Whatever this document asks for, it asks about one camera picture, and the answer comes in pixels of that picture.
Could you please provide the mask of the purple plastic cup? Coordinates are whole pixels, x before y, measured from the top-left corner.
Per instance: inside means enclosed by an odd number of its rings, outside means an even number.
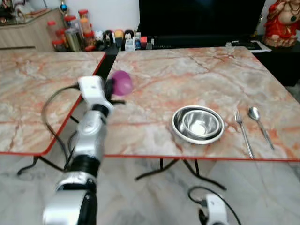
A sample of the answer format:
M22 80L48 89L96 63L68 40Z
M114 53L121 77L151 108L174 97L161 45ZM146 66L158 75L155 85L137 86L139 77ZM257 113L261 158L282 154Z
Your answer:
M116 96L126 96L133 92L133 80L131 79L129 73L118 70L112 75L113 91L112 93Z

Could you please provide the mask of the small white box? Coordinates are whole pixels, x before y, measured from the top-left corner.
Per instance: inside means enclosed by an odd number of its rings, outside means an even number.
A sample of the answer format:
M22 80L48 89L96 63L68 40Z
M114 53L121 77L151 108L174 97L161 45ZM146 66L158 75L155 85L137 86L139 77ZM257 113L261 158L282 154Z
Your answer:
M133 52L135 51L135 41L133 39L126 39L124 41L124 51Z

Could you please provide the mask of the yellow head doll figurine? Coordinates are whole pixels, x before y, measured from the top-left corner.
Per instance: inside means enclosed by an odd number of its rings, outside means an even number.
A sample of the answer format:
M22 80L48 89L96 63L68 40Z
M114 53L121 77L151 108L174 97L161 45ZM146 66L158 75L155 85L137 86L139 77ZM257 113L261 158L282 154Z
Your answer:
M116 47L120 49L122 47L124 41L124 32L123 30L116 30L114 32L114 42L116 44Z

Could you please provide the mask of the tall orange red-lid jar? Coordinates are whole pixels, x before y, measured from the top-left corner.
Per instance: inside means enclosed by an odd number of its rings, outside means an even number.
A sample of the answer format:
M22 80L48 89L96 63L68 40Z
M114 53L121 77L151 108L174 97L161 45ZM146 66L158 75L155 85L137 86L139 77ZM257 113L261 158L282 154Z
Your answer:
M87 9L80 9L78 11L80 22L81 22L81 31L82 34L88 34L92 32L92 26L89 20L89 11Z

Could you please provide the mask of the clear jar red lid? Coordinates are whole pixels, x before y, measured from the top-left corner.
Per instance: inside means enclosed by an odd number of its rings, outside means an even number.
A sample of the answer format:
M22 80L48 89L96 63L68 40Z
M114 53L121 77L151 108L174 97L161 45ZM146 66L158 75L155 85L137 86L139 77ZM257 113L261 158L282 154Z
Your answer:
M60 40L60 37L58 37L57 32L60 29L56 21L47 21L46 26L48 35L51 39L51 42Z

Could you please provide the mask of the black legs of wide table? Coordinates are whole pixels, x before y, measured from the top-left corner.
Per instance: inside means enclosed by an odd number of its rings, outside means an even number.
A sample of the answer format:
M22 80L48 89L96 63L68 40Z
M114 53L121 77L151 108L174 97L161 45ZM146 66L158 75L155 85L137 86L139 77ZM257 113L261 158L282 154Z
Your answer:
M176 163L178 162L182 162L184 163L184 165L186 165L186 168L189 170L189 172L195 176L196 178L199 178L200 180L203 180L205 182L208 182L210 184L213 184L215 186L217 186L218 188L222 189L223 191L226 191L227 188L225 186L223 186L222 184L220 184L219 182L217 182L216 180L210 179L206 176L202 176L201 175L201 170L199 169L199 165L198 165L198 160L197 159L191 159L191 161L189 162L188 159L173 159L171 162L167 163L166 165L164 164L164 159L160 158L159 159L159 168L154 170L154 171L150 171L150 172L146 172L146 173L142 173L139 176L135 177L134 180L138 181L141 180L142 178L145 177L149 177L155 174L159 174L159 173L163 173L165 171L167 171L168 169L170 169L171 167L173 167L174 165L176 165Z

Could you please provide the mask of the stainless steel bowl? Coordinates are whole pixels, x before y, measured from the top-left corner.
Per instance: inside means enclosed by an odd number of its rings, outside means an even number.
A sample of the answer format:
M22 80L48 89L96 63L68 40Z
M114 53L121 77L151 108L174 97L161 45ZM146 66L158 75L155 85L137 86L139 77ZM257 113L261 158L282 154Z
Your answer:
M204 109L193 109L183 114L183 130L194 139L210 139L218 135L223 125L218 116Z

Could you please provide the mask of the light wooden sideboard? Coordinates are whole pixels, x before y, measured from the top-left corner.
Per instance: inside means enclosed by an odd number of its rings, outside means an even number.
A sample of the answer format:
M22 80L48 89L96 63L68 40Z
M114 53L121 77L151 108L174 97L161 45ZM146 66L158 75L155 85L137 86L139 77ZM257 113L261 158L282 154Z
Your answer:
M50 9L27 22L20 24L0 23L0 51L26 49L36 52L53 52L51 36L47 30L47 22L55 21L63 28L60 11Z

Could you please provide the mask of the black television screen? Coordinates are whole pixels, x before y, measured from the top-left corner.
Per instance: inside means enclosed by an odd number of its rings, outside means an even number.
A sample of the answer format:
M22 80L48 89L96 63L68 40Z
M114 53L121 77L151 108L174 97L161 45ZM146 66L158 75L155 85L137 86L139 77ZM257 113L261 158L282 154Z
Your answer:
M242 36L258 25L266 0L139 0L144 36Z

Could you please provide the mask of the red seated statue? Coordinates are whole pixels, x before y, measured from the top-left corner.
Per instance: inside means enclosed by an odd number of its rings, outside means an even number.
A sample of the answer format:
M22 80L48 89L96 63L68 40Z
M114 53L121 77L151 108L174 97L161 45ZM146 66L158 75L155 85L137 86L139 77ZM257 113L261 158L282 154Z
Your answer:
M300 30L300 0L277 0L270 5L264 27L265 45L274 48L296 45L297 31Z

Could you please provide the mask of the silver metal fork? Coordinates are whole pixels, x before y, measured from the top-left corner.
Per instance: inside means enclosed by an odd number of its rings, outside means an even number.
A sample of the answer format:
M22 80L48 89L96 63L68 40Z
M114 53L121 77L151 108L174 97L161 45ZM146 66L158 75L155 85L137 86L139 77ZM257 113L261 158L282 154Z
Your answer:
M254 157L254 153L253 153L253 150L251 147L251 143L249 142L249 138L248 138L248 135L246 132L246 127L243 124L243 119L240 116L240 112L238 111L238 109L236 109L236 111L234 112L234 119L236 120L237 124L241 128L242 135L244 137L244 141L246 141L246 146L247 146L247 151L248 151L249 157L251 159L254 159L255 157Z

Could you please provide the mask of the silver metal spoon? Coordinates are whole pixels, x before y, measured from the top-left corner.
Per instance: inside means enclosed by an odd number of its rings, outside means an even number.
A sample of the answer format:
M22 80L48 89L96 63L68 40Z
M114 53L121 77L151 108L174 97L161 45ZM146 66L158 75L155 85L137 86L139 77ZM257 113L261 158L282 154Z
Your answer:
M248 109L248 116L255 120L255 122L257 122L259 128L261 129L261 132L265 138L265 140L268 142L270 148L272 149L272 151L276 150L274 148L274 145L272 143L272 140L270 139L270 135L268 134L268 131L266 130L266 128L264 128L264 125L261 122L261 116L259 114L259 109L257 109L257 107L249 107Z

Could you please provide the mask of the black remote control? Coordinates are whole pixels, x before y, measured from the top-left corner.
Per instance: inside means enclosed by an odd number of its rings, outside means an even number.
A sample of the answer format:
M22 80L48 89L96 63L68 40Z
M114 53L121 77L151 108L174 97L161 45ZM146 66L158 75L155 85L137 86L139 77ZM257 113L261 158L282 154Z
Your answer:
M261 46L256 42L231 42L232 46L242 46L248 49L249 51L261 50Z

